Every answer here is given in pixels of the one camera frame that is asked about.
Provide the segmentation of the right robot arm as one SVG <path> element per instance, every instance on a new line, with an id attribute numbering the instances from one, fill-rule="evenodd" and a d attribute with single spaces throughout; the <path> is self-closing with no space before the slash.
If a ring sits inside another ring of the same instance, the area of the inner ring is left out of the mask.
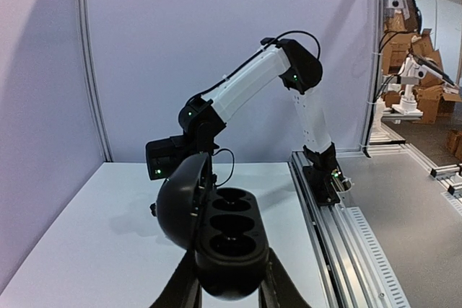
<path id="1" fill-rule="evenodd" d="M 150 180 L 170 176 L 190 155 L 213 154 L 216 137 L 246 110 L 257 117 L 271 99 L 264 92 L 280 86 L 295 103 L 304 137 L 303 152 L 320 172 L 338 168 L 321 101 L 321 55 L 311 53 L 291 38 L 266 38 L 261 47 L 230 75 L 190 97 L 178 114 L 177 136 L 150 141 L 145 146 Z"/>

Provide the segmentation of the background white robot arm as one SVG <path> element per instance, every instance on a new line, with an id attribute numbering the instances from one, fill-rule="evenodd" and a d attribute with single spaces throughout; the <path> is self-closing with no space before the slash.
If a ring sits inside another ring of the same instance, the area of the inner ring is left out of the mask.
<path id="1" fill-rule="evenodd" d="M 399 103 L 391 105 L 394 112 L 405 116 L 423 116 L 423 112 L 417 107 L 413 88 L 417 86 L 427 74 L 450 87 L 456 86 L 455 82 L 431 58 L 410 53 L 406 57 L 397 75 L 394 76 L 398 84 L 405 86 L 404 91 L 400 92 Z"/>

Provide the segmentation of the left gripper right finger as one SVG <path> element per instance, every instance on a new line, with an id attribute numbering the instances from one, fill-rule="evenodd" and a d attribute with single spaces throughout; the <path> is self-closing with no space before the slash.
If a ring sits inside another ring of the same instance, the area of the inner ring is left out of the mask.
<path id="1" fill-rule="evenodd" d="M 266 274 L 258 288 L 258 306 L 264 308 L 311 308 L 286 272 L 272 248 Z"/>

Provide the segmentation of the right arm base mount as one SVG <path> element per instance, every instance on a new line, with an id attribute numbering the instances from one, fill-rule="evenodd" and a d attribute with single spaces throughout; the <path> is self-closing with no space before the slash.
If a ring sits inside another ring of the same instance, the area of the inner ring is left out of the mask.
<path id="1" fill-rule="evenodd" d="M 339 194 L 350 191 L 353 186 L 351 179 L 345 177 L 339 168 L 323 171 L 314 166 L 304 166 L 302 172 L 318 206 L 340 203 Z"/>

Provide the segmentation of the black oval charging case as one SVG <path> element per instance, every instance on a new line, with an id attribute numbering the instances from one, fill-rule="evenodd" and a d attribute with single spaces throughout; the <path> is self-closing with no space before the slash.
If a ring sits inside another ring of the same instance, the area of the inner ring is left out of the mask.
<path id="1" fill-rule="evenodd" d="M 207 153 L 184 159 L 150 208 L 170 241 L 194 251 L 201 293 L 236 301 L 260 286 L 269 241 L 256 197 L 247 190 L 218 187 Z"/>

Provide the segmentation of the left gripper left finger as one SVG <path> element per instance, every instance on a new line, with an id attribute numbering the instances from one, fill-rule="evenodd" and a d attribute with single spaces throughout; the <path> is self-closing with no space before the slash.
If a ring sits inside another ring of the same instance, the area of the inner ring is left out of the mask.
<path id="1" fill-rule="evenodd" d="M 193 250 L 187 250 L 166 286 L 149 308 L 202 307 L 201 285 L 195 273 Z"/>

